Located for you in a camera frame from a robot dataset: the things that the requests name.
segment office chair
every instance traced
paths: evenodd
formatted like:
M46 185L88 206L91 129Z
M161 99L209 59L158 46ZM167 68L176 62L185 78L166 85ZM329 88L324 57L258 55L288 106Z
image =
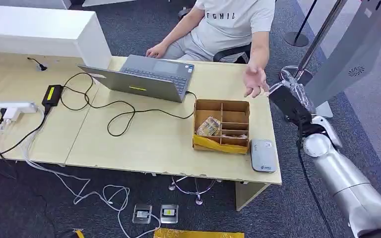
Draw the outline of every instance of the office chair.
M183 10L179 11L179 20L181 20L184 16L186 16L191 11L191 8L184 7ZM226 56L232 56L239 53L244 53L242 56L240 56L234 63L248 63L250 56L251 56L251 44L248 44L246 46L239 46L227 50L223 50L220 52L217 52L214 55L213 62L220 62L220 60Z

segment floor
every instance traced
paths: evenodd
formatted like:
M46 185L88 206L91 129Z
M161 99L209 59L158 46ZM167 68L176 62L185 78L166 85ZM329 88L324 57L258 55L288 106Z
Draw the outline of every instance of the floor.
M168 3L161 0L137 0L88 7L84 10L97 12L113 55L142 55L174 27L177 23L178 9L190 2L192 1L173 0ZM277 82L279 70L283 66L298 62L307 49L292 47L282 38L285 32L297 29L303 18L303 11L296 0L277 2L273 30L270 34L271 59L266 69L267 80L271 85ZM314 37L310 27L306 27L304 33L310 39ZM309 69L316 72L325 60L325 54L318 51ZM350 101L344 93L340 93L329 103L334 109L331 123L345 145L342 152L353 160L381 193L381 161ZM91 178L92 182L85 192L101 191L107 184L130 187L129 205L121 213L121 220L133 237L156 225L136 225L130 222L133 207L137 203L152 204L154 214L158 214L162 203L179 204L179 223L163 225L167 228L244 232L249 238L328 237L297 158L296 128L283 121L281 114L274 107L271 107L271 113L283 185L270 186L241 212L235 211L234 183L230 181L217 183L212 190L203 195L204 204L196 206L193 196L168 190L171 181L169 176L154 178L151 175L132 172L44 166L82 178ZM353 237L347 222L341 219L335 203L329 198L311 160L306 155L304 160L334 236ZM124 237L116 213L97 197L89 197L73 205L74 197L53 174L34 170L25 163L17 163L15 167L20 175L19 181L1 175L10 174L12 171L0 161L0 238L53 238L53 229L46 216L53 221L58 233L66 229L82 228L87 238ZM199 182L200 187L209 184L206 179L200 179ZM74 180L67 180L67 183L75 190L82 186ZM193 181L183 181L183 186L192 189ZM40 194L46 199L46 208L44 200L35 194Z
M313 0L298 0L298 3L306 15ZM317 1L308 19L315 34L319 31L334 3L335 0ZM330 56L341 40L360 3L359 0L349 0L345 4L321 44L326 57ZM381 50L372 72L344 92L381 160Z

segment floor socket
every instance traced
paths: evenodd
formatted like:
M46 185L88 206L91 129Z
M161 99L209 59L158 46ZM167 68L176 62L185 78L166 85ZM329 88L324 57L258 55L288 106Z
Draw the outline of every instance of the floor socket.
M146 204L136 204L133 209L132 223L150 224L152 206Z
M179 221L179 206L176 204L162 204L160 221L161 223L176 224Z

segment power strip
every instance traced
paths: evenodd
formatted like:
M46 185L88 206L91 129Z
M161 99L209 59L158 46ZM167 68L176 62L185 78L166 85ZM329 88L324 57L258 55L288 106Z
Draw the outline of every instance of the power strip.
M20 113L36 113L37 105L31 102L0 102L0 110L6 109L3 119L16 121Z

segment man's right hand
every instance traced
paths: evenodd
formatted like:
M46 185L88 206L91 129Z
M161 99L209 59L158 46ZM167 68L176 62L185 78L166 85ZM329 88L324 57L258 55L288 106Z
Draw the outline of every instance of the man's right hand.
M166 46L163 43L160 43L160 44L148 49L145 56L159 59L159 58L163 57L163 55L166 53L167 48L168 48L168 46Z

